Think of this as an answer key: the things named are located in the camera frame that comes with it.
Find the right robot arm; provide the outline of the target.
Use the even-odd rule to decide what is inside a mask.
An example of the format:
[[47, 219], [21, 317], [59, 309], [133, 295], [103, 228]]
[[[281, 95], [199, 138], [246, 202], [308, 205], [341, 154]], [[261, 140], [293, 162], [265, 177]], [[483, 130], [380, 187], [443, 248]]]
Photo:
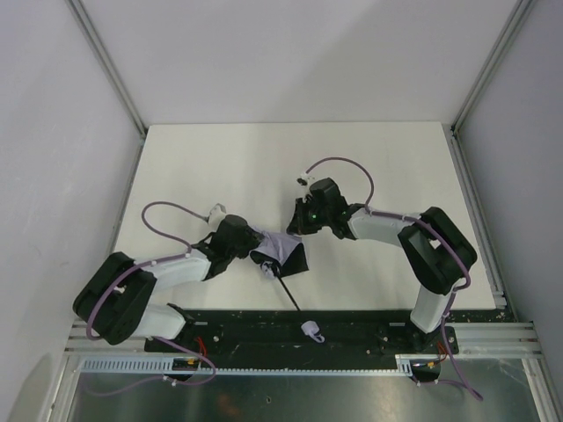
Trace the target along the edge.
[[324, 228], [339, 239], [378, 241], [399, 247], [420, 283], [406, 329], [411, 342], [434, 336], [448, 315], [457, 291], [471, 284], [469, 270], [478, 255], [456, 224], [438, 207], [400, 215], [349, 204], [331, 178], [302, 176], [305, 189], [295, 202], [289, 234], [307, 236]]

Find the lavender folding umbrella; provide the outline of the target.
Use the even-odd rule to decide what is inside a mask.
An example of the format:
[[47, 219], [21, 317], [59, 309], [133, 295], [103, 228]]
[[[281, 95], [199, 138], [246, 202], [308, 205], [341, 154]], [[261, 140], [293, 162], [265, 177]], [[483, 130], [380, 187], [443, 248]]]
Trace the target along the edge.
[[309, 270], [304, 244], [299, 236], [287, 233], [260, 232], [259, 246], [250, 251], [251, 260], [269, 278], [278, 280], [297, 311], [301, 311], [284, 279]]

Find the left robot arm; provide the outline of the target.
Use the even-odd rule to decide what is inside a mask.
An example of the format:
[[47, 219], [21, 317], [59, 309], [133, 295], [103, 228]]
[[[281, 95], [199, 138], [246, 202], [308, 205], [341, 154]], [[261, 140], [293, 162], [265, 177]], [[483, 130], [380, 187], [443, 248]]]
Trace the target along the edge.
[[151, 304], [160, 290], [204, 282], [224, 273], [236, 258], [246, 258], [264, 236], [236, 215], [226, 215], [208, 237], [185, 252], [137, 262], [114, 252], [103, 262], [73, 302], [87, 324], [87, 337], [115, 346], [131, 337], [173, 340], [187, 317], [174, 305]]

